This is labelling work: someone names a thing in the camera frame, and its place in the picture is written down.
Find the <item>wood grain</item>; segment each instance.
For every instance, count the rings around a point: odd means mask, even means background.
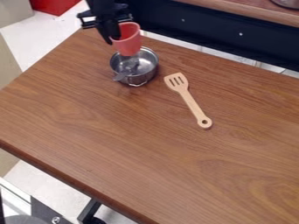
[[[144,87],[78,31],[0,94],[0,146],[139,223],[299,223],[299,80],[145,38]],[[205,131],[163,82],[182,72]]]
[[[290,10],[270,0],[175,0],[206,8],[299,27],[299,10]]]

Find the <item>spatula head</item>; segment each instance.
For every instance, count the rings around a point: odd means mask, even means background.
[[[166,85],[173,91],[182,91],[188,89],[189,83],[182,73],[174,73],[164,77]]]

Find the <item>robotic arm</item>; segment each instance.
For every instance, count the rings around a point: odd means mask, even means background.
[[[112,45],[109,37],[119,39],[121,31],[118,23],[131,20],[128,5],[115,0],[87,0],[90,10],[79,13],[83,29],[95,27],[105,41]],[[83,18],[95,17],[94,21],[85,22]]]

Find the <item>spatula handle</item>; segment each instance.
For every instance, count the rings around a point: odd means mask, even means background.
[[[180,94],[198,120],[198,125],[204,130],[210,129],[212,127],[212,120],[205,115],[204,111],[195,102],[190,92],[188,90],[185,90],[181,91]]]

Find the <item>red object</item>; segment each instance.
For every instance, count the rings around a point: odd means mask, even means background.
[[[120,40],[112,39],[113,45],[123,56],[133,56],[142,46],[140,25],[133,22],[121,23],[122,36]]]
[[[60,16],[71,9],[80,0],[30,0],[31,6],[35,11]]]

